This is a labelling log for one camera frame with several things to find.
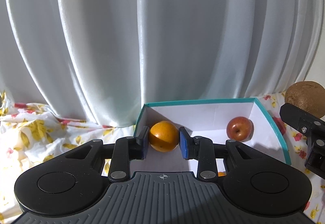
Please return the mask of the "brown kiwi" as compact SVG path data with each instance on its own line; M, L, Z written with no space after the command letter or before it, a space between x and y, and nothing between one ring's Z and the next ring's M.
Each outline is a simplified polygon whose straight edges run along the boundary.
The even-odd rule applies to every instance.
M314 81L297 82L285 92L285 103L290 103L317 118L324 116L324 100L324 87Z

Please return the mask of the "hidden small orange fruit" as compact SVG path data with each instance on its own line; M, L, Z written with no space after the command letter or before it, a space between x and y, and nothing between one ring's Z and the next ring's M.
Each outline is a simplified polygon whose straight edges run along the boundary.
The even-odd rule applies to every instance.
M226 173L225 172L218 172L218 176L219 177L226 176Z

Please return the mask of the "small yellow-orange fruit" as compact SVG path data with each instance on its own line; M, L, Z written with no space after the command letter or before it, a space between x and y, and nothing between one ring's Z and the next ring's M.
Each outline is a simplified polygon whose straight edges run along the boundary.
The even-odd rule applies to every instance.
M179 131L168 121L154 124L149 131L149 144L161 153L173 151L179 144Z

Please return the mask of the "red apple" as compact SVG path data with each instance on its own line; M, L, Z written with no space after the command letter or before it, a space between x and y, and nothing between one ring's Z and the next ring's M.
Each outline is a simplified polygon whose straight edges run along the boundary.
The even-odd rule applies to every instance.
M231 119L226 127L226 134L229 139L239 142L245 142L253 136L253 122L242 116Z

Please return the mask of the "teal cardboard box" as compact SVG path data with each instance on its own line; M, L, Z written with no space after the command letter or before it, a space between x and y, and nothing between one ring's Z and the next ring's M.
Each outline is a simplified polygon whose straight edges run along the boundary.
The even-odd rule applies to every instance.
M190 136L210 138L215 144L228 140L226 127L235 117L246 117L253 123L253 135L244 142L283 163L291 165L287 144L267 110L256 98L187 100L152 102L143 106L134 136L144 126L151 128L160 121L169 121L177 128L185 127ZM161 153L150 145L144 160L131 161L131 175L136 171L192 171L196 176L197 160L184 160L180 147Z

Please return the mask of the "floral bed sheet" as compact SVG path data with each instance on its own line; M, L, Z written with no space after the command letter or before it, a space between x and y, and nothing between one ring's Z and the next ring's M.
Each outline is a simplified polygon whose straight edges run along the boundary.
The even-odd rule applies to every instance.
M217 99L236 113L257 116L267 123L267 139L255 141L267 150L279 150L289 163L309 177L312 195L305 214L324 223L324 180L304 168L306 138L280 120L284 94L252 98ZM48 105L17 103L2 94L1 105L1 223L12 223L22 211L14 195L14 182L26 170L93 139L106 144L130 136L136 126L111 127L93 122L62 118Z

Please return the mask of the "white curtain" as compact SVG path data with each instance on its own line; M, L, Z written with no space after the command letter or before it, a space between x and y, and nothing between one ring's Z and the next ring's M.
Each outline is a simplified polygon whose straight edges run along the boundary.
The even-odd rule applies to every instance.
M256 97L307 76L324 0L1 0L1 90L125 127L147 102Z

